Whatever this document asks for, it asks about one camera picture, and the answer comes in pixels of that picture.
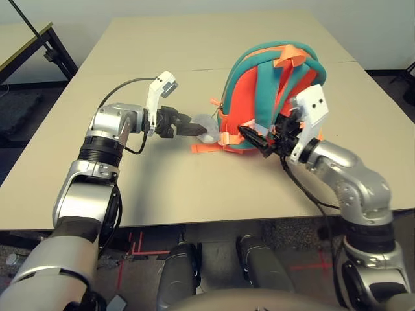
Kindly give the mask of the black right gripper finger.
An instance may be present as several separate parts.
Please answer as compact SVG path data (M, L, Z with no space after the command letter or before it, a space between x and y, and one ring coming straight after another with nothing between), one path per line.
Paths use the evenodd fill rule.
M256 147L261 153L273 153L274 147L262 135L258 134L254 129L248 126L238 126L239 133L242 137Z

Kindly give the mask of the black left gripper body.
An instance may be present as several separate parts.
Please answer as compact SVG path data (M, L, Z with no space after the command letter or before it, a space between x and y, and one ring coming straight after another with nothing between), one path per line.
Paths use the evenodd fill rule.
M161 138L172 139L174 137L172 125L176 125L177 120L178 111L176 109L162 106L157 111L156 134Z

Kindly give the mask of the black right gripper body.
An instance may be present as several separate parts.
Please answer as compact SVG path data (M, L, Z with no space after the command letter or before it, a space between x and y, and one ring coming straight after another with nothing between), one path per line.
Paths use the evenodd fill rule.
M279 114L274 124L271 138L265 150L265 157L271 154L279 156L291 155L298 143L298 135L302 132L300 112L292 111L289 116Z

